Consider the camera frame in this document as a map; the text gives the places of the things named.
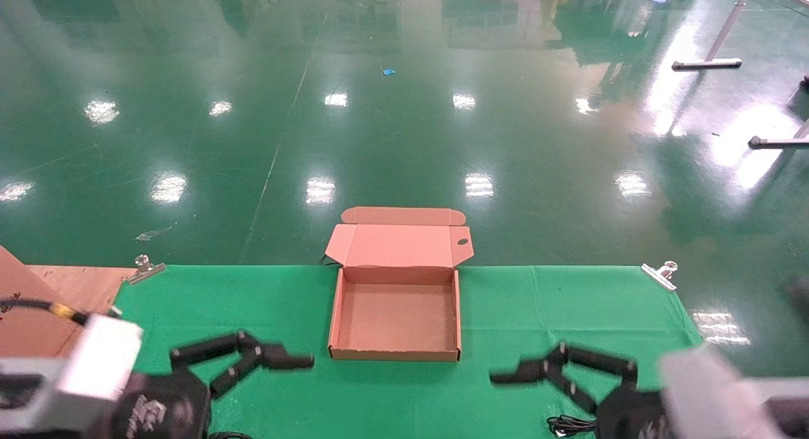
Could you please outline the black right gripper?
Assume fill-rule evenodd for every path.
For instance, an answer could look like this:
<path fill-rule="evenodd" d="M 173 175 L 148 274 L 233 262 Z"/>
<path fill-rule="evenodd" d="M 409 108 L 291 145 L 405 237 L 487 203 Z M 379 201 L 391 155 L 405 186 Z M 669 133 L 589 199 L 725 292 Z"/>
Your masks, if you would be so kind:
<path fill-rule="evenodd" d="M 634 359 L 620 358 L 567 343 L 559 344 L 564 359 L 521 359 L 510 373 L 489 373 L 493 385 L 528 385 L 551 383 L 560 393 L 590 415 L 596 413 L 597 438 L 673 438 L 660 391 L 615 389 L 597 406 L 586 390 L 566 378 L 565 363 L 619 376 L 622 385 L 636 387 L 638 364 Z"/>

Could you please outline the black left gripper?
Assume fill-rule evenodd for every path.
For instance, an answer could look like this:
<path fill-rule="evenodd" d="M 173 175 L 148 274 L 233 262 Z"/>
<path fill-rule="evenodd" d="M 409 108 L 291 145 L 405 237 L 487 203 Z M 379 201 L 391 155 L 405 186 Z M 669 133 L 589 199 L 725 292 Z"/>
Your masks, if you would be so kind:
<path fill-rule="evenodd" d="M 260 343 L 245 330 L 175 347 L 173 369 L 240 354 L 234 365 L 210 383 L 188 370 L 167 375 L 133 373 L 121 398 L 89 430 L 90 438 L 205 438 L 211 399 L 225 396 L 259 366 L 268 370 L 309 370 L 312 354 L 291 354 L 280 343 Z"/>

